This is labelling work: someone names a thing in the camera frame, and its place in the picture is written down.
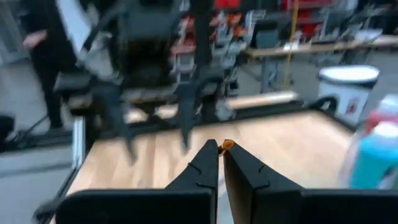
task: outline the concrete floor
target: concrete floor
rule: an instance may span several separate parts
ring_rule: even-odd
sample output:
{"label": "concrete floor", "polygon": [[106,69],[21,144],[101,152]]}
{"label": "concrete floor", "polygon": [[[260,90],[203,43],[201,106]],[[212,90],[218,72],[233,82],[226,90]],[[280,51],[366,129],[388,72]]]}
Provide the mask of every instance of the concrete floor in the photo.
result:
{"label": "concrete floor", "polygon": [[[293,89],[306,99],[317,95],[318,68],[308,63],[305,58],[296,58],[292,63],[292,76],[295,80]],[[370,59],[370,64],[381,70],[381,77],[371,93],[364,115],[375,107],[387,93],[398,93],[398,54],[377,52]],[[260,66],[250,68],[259,74]],[[239,75],[241,95],[259,93],[260,83],[253,77]],[[0,113],[16,116],[18,128],[27,128],[45,115],[44,103],[39,85],[29,62],[19,62],[0,67]],[[71,122],[65,115],[67,126]],[[48,128],[48,122],[41,124],[36,131]],[[41,202],[51,199],[62,185],[69,169],[39,172],[36,174],[2,175],[20,169],[34,169],[44,165],[70,162],[68,146],[57,150],[46,150],[27,154],[5,154],[0,156],[0,220],[4,223],[32,223],[31,215]]]}

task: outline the white trash can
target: white trash can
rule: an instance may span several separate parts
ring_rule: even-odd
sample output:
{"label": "white trash can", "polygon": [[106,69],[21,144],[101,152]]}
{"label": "white trash can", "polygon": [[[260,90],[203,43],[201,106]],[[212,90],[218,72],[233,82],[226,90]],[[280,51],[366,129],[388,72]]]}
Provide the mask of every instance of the white trash can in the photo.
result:
{"label": "white trash can", "polygon": [[319,72],[318,100],[334,99],[336,115],[357,124],[380,71],[368,65],[323,68]]}

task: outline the yellow pole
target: yellow pole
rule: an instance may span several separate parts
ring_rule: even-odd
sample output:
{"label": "yellow pole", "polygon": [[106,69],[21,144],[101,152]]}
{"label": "yellow pole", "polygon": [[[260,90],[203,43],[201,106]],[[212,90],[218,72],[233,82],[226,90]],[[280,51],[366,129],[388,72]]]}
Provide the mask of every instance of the yellow pole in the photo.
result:
{"label": "yellow pole", "polygon": [[[293,17],[292,17],[292,30],[290,35],[290,43],[294,41],[294,33],[296,32],[297,28],[297,17],[299,16],[299,0],[294,0],[293,5]],[[289,50],[289,54],[287,55],[287,61],[285,66],[285,78],[284,78],[284,88],[288,89],[290,84],[290,64],[292,60],[292,50]]]}

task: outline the wooden table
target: wooden table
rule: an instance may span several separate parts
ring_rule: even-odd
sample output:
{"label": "wooden table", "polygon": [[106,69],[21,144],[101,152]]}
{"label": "wooden table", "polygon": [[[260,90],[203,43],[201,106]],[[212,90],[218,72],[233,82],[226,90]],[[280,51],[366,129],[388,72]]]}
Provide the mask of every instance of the wooden table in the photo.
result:
{"label": "wooden table", "polygon": [[[237,98],[229,103],[239,108],[280,103],[295,97],[295,93],[283,92]],[[138,161],[133,166],[121,141],[98,141],[68,194],[85,189],[164,188],[186,168],[208,139],[215,139],[219,144],[224,139],[233,139],[262,162],[304,187],[336,187],[350,138],[348,130],[325,115],[311,112],[195,128],[192,148],[187,155],[182,154],[178,130],[139,136],[134,141]],[[223,160],[220,159],[220,198],[226,197],[223,176]]]}
{"label": "wooden table", "polygon": [[252,49],[248,48],[244,51],[245,54],[252,58],[261,58],[261,93],[268,91],[271,84],[270,78],[270,64],[268,58],[292,54],[312,54],[319,52],[330,52],[335,50],[353,50],[366,47],[382,47],[398,44],[398,36],[381,35],[374,42],[364,43],[360,41],[340,42],[335,44],[301,44],[296,49],[284,49],[283,47],[276,47],[271,49]]}

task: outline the workbench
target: workbench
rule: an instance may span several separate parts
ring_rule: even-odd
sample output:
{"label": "workbench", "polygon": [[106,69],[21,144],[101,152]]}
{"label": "workbench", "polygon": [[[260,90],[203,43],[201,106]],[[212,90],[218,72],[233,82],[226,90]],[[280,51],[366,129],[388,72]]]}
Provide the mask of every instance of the workbench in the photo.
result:
{"label": "workbench", "polygon": [[[337,177],[349,148],[352,127],[337,123],[336,118],[321,111],[308,110],[291,91],[230,99],[228,104],[237,111],[236,119],[197,126],[187,154],[181,148],[178,130],[135,138],[138,160],[133,166],[120,140],[96,141],[87,149],[87,157],[81,158],[81,165],[75,163],[57,197],[85,189],[164,188],[186,168],[208,139],[215,139],[218,144],[233,139],[262,162],[306,188],[338,187]],[[163,118],[174,113],[172,106],[159,110]],[[132,111],[129,120],[136,123],[145,117]],[[228,200],[220,202],[220,198],[226,197],[222,159],[219,180],[218,219],[223,223],[225,214],[220,209],[229,205],[224,204]]]}
{"label": "workbench", "polygon": [[270,79],[270,61],[269,59],[276,56],[291,54],[314,54],[320,52],[332,52],[336,50],[355,50],[370,47],[385,47],[398,44],[398,37],[393,35],[381,35],[373,42],[338,42],[334,44],[300,44],[297,48],[285,49],[284,47],[276,47],[271,49],[252,49],[245,50],[245,54],[251,58],[261,59],[261,93],[269,91],[271,86]]}

